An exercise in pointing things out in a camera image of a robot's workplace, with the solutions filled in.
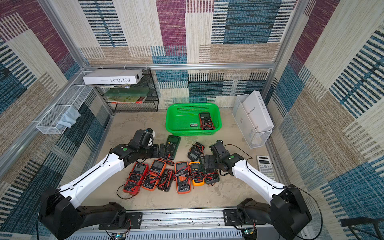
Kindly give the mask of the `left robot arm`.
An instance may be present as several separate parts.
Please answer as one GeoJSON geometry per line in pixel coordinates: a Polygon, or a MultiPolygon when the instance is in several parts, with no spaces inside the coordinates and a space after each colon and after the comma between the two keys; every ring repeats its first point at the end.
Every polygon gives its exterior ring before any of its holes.
{"type": "Polygon", "coordinates": [[[138,160],[153,155],[156,133],[151,128],[137,130],[128,144],[112,148],[99,163],[69,183],[47,188],[40,197],[38,220],[58,240],[93,225],[128,227],[126,209],[116,202],[102,206],[82,206],[82,202],[106,180],[138,160]]]}

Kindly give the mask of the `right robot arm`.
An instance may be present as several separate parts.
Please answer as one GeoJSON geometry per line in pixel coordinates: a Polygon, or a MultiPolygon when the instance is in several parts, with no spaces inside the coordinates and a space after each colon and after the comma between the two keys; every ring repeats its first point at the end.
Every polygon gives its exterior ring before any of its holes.
{"type": "Polygon", "coordinates": [[[259,193],[265,203],[247,198],[237,206],[236,219],[245,224],[269,224],[286,240],[293,240],[312,220],[301,191],[278,183],[252,167],[237,153],[231,154],[218,140],[210,146],[209,163],[220,173],[231,175],[259,193]]]}

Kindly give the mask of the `dark green multimeter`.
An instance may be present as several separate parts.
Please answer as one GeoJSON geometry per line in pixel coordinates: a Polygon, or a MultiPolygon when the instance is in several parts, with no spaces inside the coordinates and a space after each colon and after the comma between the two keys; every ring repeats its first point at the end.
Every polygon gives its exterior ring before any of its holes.
{"type": "Polygon", "coordinates": [[[218,170],[215,167],[215,157],[213,155],[205,155],[200,157],[200,163],[204,174],[204,181],[207,185],[213,186],[220,181],[218,170]]]}
{"type": "Polygon", "coordinates": [[[174,160],[181,141],[181,137],[169,135],[165,144],[165,158],[174,160]]]}

